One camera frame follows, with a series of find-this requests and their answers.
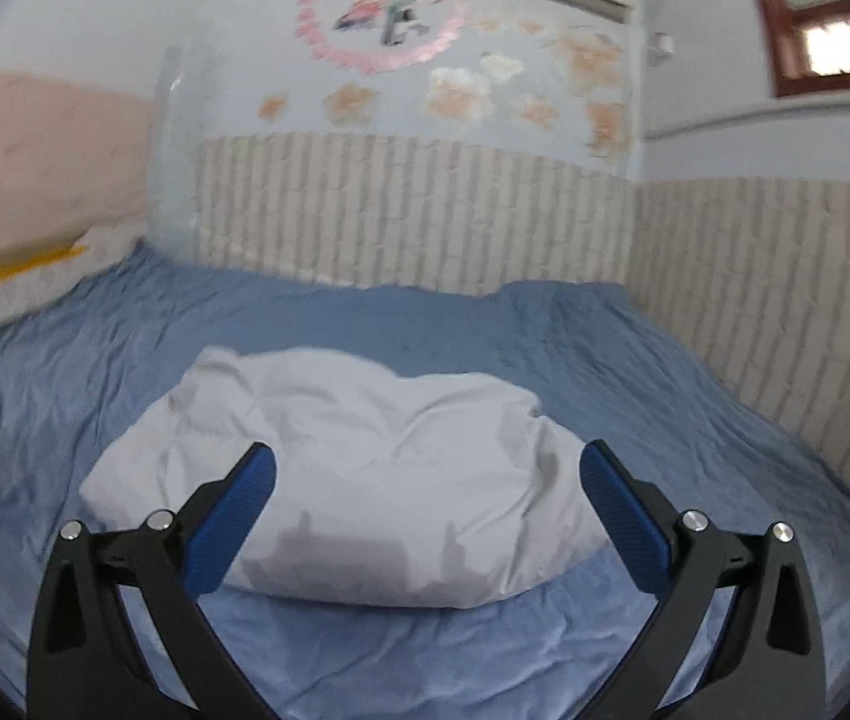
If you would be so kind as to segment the round pink wall decal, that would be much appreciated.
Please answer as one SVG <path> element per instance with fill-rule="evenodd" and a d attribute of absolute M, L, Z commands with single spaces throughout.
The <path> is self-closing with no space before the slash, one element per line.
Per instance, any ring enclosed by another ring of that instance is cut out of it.
<path fill-rule="evenodd" d="M 468 21 L 468 0 L 298 0 L 295 36 L 311 57 L 378 75 L 446 52 Z"/>

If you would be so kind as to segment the pink floral curtain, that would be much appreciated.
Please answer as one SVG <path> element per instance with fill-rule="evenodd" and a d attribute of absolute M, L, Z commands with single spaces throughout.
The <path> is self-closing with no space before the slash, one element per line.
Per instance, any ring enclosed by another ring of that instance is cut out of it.
<path fill-rule="evenodd" d="M 145 210 L 155 104 L 0 71 L 0 262 Z"/>

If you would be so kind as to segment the yellow tape strip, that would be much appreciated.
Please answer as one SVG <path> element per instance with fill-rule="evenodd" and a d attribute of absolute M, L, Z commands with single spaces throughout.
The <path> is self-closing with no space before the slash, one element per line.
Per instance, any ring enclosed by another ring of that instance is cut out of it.
<path fill-rule="evenodd" d="M 54 263 L 66 262 L 75 257 L 85 254 L 88 250 L 86 245 L 71 242 L 68 245 L 56 245 L 50 249 L 33 250 L 24 254 L 10 255 L 0 259 L 0 281 L 19 277 L 23 273 L 36 270 L 39 266 L 54 265 Z"/>

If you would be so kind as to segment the blue bed sheet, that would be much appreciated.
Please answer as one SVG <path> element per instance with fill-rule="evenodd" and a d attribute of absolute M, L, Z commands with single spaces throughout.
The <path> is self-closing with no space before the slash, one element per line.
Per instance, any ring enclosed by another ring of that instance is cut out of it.
<path fill-rule="evenodd" d="M 140 247 L 0 328 L 0 691 L 13 702 L 25 697 L 47 553 L 82 515 L 80 481 L 212 344 L 334 348 L 404 376 L 492 374 L 578 436 L 605 440 L 677 507 L 736 532 L 788 522 L 816 592 L 827 707 L 850 700 L 850 489 L 728 394 L 625 289 L 322 288 Z M 604 551 L 479 611 L 360 611 L 233 590 L 202 606 L 283 717 L 564 718 L 601 686 L 653 601 Z"/>

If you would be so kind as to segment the white wall socket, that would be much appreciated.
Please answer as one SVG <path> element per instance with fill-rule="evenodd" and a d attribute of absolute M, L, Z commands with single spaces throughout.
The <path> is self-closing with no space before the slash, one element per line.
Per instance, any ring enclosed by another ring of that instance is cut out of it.
<path fill-rule="evenodd" d="M 653 32 L 648 37 L 647 44 L 648 60 L 653 65 L 660 65 L 667 62 L 676 54 L 676 41 L 669 32 Z"/>

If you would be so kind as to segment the clear plastic sheet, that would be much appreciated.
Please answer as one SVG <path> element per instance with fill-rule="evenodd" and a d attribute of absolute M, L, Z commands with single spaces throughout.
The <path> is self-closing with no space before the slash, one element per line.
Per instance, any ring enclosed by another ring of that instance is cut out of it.
<path fill-rule="evenodd" d="M 146 237 L 166 257 L 196 260 L 199 158 L 205 137 L 200 47 L 171 46 L 158 80 L 146 168 Z"/>

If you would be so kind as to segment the light grey puffer jacket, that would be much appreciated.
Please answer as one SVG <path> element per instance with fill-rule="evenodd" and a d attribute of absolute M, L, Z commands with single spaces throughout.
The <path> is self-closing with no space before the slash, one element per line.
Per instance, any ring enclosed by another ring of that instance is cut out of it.
<path fill-rule="evenodd" d="M 607 543 L 583 442 L 487 374 L 404 377 L 332 351 L 207 348 L 80 488 L 134 527 L 269 445 L 277 486 L 231 587 L 347 605 L 467 610 L 534 589 Z"/>

